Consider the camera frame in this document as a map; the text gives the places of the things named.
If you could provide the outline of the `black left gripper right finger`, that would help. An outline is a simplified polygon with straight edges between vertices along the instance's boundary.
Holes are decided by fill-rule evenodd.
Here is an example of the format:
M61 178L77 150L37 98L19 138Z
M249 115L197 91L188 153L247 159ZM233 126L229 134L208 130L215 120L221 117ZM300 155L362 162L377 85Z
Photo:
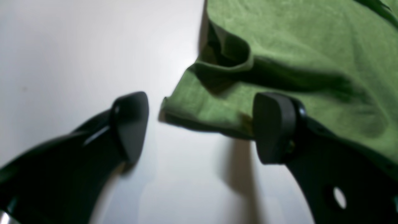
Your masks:
M338 137L285 95L257 93L253 134L260 162L285 165L316 224L396 224L397 164Z

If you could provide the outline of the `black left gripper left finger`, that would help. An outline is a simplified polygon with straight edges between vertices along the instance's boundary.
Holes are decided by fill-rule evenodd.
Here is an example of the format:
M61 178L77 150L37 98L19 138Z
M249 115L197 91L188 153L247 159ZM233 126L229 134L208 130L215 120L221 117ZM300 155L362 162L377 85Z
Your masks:
M88 224L113 171L140 158L148 115L145 92L125 95L10 161L0 172L1 223Z

